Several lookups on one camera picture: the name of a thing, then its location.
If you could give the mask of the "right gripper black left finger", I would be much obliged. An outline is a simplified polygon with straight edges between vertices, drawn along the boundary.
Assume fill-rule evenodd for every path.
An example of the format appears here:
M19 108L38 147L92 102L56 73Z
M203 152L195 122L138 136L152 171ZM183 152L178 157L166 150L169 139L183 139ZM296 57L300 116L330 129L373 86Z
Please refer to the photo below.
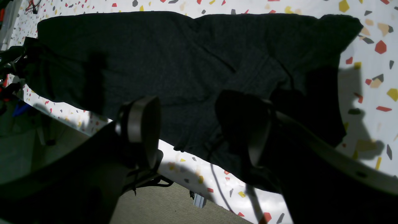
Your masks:
M12 224L108 224L119 197L155 177L161 105L146 96L69 154L1 184L1 219Z

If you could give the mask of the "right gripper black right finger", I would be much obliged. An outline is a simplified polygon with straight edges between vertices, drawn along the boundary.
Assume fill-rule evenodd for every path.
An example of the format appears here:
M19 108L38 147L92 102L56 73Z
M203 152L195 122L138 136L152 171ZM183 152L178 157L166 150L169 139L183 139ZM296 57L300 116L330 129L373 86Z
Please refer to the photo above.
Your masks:
M245 175L280 193L295 224L396 224L397 179L344 156L270 101L224 90L215 112Z

